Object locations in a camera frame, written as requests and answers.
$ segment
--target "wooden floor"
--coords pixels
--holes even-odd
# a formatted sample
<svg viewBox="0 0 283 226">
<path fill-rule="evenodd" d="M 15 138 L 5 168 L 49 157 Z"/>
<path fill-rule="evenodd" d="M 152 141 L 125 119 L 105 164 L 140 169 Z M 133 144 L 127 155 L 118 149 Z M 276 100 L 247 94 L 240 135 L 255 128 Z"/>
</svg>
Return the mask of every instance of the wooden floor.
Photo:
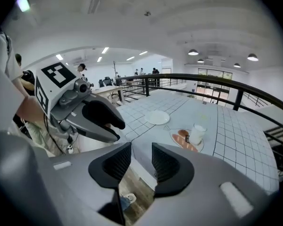
<svg viewBox="0 0 283 226">
<path fill-rule="evenodd" d="M 133 225 L 153 203 L 154 191 L 129 167 L 119 184 L 119 192 L 121 195 L 133 193 L 136 196 L 136 202 L 124 211 L 126 226 Z"/>
</svg>

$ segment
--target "desk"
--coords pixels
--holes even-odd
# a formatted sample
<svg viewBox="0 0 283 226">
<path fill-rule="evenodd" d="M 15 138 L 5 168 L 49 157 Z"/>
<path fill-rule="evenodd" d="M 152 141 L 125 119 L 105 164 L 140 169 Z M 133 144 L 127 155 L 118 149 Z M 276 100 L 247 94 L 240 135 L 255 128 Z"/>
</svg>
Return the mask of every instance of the desk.
<svg viewBox="0 0 283 226">
<path fill-rule="evenodd" d="M 132 142 L 132 155 L 154 178 L 151 163 L 152 142 L 180 147 L 172 138 L 178 130 L 190 130 L 194 123 L 206 123 L 207 132 L 199 153 L 218 157 L 258 183 L 268 194 L 279 188 L 274 154 L 262 129 L 252 118 L 220 105 L 160 91 L 117 108 L 126 128 L 125 140 Z M 166 111 L 171 119 L 164 125 L 152 125 L 144 115 L 153 110 Z"/>
<path fill-rule="evenodd" d="M 109 93 L 110 94 L 110 98 L 112 99 L 111 94 L 113 92 L 117 93 L 118 91 L 121 92 L 121 98 L 120 99 L 121 99 L 122 103 L 124 104 L 125 103 L 125 99 L 124 99 L 124 95 L 123 95 L 123 87 L 122 86 L 104 86 L 104 87 L 101 87 L 99 89 L 93 89 L 92 93 L 93 94 L 97 94 L 97 95 Z"/>
</svg>

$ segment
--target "ceiling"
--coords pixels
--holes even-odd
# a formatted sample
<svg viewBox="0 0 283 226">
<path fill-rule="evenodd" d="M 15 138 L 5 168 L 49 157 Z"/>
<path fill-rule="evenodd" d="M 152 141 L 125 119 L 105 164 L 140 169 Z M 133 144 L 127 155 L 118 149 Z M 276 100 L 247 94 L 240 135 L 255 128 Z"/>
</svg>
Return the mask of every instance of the ceiling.
<svg viewBox="0 0 283 226">
<path fill-rule="evenodd" d="M 273 17 L 260 0 L 29 0 L 31 9 L 22 13 L 14 7 L 6 19 L 4 29 L 13 40 L 34 31 L 51 18 L 75 13 L 92 17 L 95 14 L 106 16 L 142 18 L 151 26 L 163 31 L 170 41 L 184 54 L 184 62 L 196 64 L 199 58 L 206 65 L 217 65 L 251 71 L 271 66 L 283 66 L 283 37 Z M 187 55 L 196 49 L 198 56 Z M 75 58 L 94 61 L 100 49 L 73 52 Z M 259 61 L 247 60 L 247 55 L 255 53 Z M 103 63 L 115 57 L 124 60 L 130 51 L 112 49 L 103 58 Z"/>
<path fill-rule="evenodd" d="M 117 64 L 132 64 L 140 59 L 149 57 L 153 55 L 148 52 L 143 55 L 139 55 L 141 51 L 134 49 L 125 48 L 109 48 L 105 54 L 102 54 L 104 48 L 85 48 L 79 50 L 73 50 L 66 53 L 61 53 L 63 57 L 63 63 L 68 63 L 69 66 L 74 66 L 75 68 L 84 63 L 87 67 L 93 65 L 113 65 L 113 61 Z M 38 67 L 52 65 L 59 62 L 56 56 L 50 56 L 42 61 L 38 61 L 34 65 Z"/>
</svg>

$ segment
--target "glass of milk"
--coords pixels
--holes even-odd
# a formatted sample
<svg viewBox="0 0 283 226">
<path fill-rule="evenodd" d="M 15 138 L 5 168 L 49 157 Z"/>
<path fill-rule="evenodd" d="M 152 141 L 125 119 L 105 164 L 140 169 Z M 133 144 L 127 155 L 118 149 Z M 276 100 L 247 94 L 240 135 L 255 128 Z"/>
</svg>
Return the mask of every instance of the glass of milk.
<svg viewBox="0 0 283 226">
<path fill-rule="evenodd" d="M 207 128 L 201 125 L 194 124 L 189 136 L 189 142 L 193 145 L 198 145 L 201 142 L 206 131 Z"/>
</svg>

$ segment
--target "ceiling light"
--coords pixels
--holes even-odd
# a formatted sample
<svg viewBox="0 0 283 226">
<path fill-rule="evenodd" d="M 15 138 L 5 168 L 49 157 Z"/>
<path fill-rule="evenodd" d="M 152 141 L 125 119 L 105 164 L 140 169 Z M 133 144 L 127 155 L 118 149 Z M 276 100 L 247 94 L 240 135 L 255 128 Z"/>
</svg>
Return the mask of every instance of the ceiling light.
<svg viewBox="0 0 283 226">
<path fill-rule="evenodd" d="M 58 60 L 63 60 L 63 57 L 61 55 L 56 55 L 56 57 L 58 58 Z"/>
<path fill-rule="evenodd" d="M 250 54 L 247 59 L 251 61 L 258 61 L 258 58 L 255 54 Z"/>
<path fill-rule="evenodd" d="M 199 53 L 195 49 L 191 49 L 188 55 L 198 55 Z"/>
<path fill-rule="evenodd" d="M 107 50 L 109 49 L 109 47 L 105 47 L 102 51 L 102 54 L 105 54 L 107 52 Z"/>
<path fill-rule="evenodd" d="M 29 3 L 27 0 L 17 0 L 17 4 L 22 12 L 29 10 Z"/>
</svg>

